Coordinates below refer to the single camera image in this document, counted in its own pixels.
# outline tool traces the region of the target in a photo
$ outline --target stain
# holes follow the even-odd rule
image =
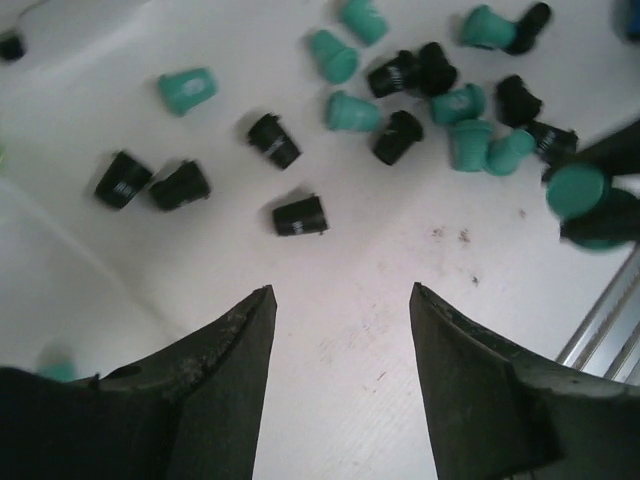
[[[471,243],[471,238],[469,237],[469,230],[464,229],[460,230],[460,234],[458,235],[458,241],[460,243],[464,243],[465,245],[469,245]]]

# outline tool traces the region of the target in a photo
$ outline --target white table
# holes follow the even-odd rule
[[[533,158],[505,179],[452,171],[446,133],[418,99],[379,102],[387,113],[414,112],[427,130],[393,168],[369,153],[367,135],[327,131],[322,110],[333,89],[304,36],[329,26],[358,45],[333,20],[334,3],[51,0],[23,20],[29,54],[0,67],[5,172],[86,246],[100,275],[145,306],[126,318],[106,306],[102,318],[92,310],[60,321],[53,331],[73,340],[82,373],[150,353],[270,283],[279,310],[255,478],[435,478],[409,325],[413,282],[553,358],[628,250],[596,256],[560,244]],[[614,34],[614,2],[549,3],[555,20],[538,48],[512,58],[453,46],[470,0],[378,0],[392,31],[361,49],[363,65],[439,41],[463,82],[490,94],[517,73],[544,99],[543,121],[594,140],[640,111],[640,52]],[[514,19],[528,5],[492,2]],[[220,93],[172,118],[153,80],[194,65],[213,68]],[[345,89],[369,97],[363,75]],[[241,119],[255,111],[280,114],[304,150],[286,172],[243,143]],[[200,159],[211,200],[169,214],[142,200],[104,209],[87,186],[122,148],[155,168]],[[331,230],[277,238],[266,207],[298,188],[322,196]],[[24,347],[5,363],[33,367],[35,350],[51,340],[43,317],[2,337]],[[105,341],[95,329],[79,334],[86,324],[128,333]]]

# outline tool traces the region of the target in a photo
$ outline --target bright green object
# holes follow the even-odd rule
[[[484,113],[487,100],[484,91],[473,83],[431,99],[431,118],[437,125],[453,125],[478,118]]]
[[[330,130],[373,132],[380,127],[382,113],[376,105],[339,91],[329,98],[325,120]]]
[[[158,79],[158,89],[169,111],[178,117],[218,92],[216,81],[207,68],[162,75]]]
[[[453,169],[458,172],[480,172],[487,164],[493,126],[485,120],[464,120],[451,129],[453,137]]]
[[[311,38],[311,53],[324,78],[334,85],[351,79],[360,63],[358,52],[327,30],[320,30]]]
[[[562,220],[589,213],[607,197],[610,182],[597,168],[569,165],[558,170],[547,185],[547,204]]]
[[[76,369],[71,362],[40,367],[37,373],[41,377],[63,383],[73,382],[77,378]]]
[[[522,160],[536,150],[536,139],[526,130],[514,130],[511,135],[493,143],[485,172],[496,177],[506,177],[515,172]]]
[[[462,27],[462,44],[470,47],[504,49],[516,38],[515,24],[495,14],[487,5],[475,8]]]
[[[387,21],[371,0],[349,0],[340,18],[366,45],[373,45],[389,31]]]
[[[635,195],[625,190],[620,190],[619,188],[612,188],[607,195],[607,199],[598,207],[596,207],[596,210],[599,208],[608,210],[612,207],[625,208],[633,205],[638,205],[638,199],[635,197]],[[582,240],[573,238],[569,238],[569,240],[574,245],[591,252],[608,252],[610,250],[626,245],[627,243],[614,240]]]

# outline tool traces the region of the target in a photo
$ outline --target black cup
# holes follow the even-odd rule
[[[408,50],[401,50],[396,58],[371,72],[367,80],[376,98],[416,88],[420,81],[420,62]]]
[[[211,196],[211,186],[195,160],[185,160],[162,181],[154,183],[149,194],[160,210],[175,210]]]
[[[249,144],[256,147],[278,168],[285,170],[300,155],[300,149],[280,126],[280,117],[270,113],[262,117],[247,134]]]
[[[523,55],[529,52],[552,16],[553,11],[546,3],[533,5],[516,24],[516,38],[504,51],[509,55]]]
[[[15,30],[0,34],[0,58],[5,62],[16,62],[25,56],[24,38]]]
[[[280,237],[322,233],[329,225],[320,203],[320,197],[312,196],[273,211],[273,223]]]
[[[151,181],[153,173],[127,152],[116,154],[96,187],[95,197],[121,210]]]
[[[418,89],[432,98],[444,95],[458,80],[458,69],[452,66],[439,43],[428,43],[418,53],[420,80]]]
[[[522,78],[512,75],[496,87],[498,117],[511,128],[520,128],[533,122],[542,111],[542,100],[534,97]]]
[[[549,165],[554,165],[578,151],[578,135],[540,122],[531,122],[527,131],[536,139],[536,154]]]
[[[373,148],[373,153],[383,163],[395,165],[415,142],[424,139],[420,122],[410,113],[401,110],[391,115],[389,125]]]

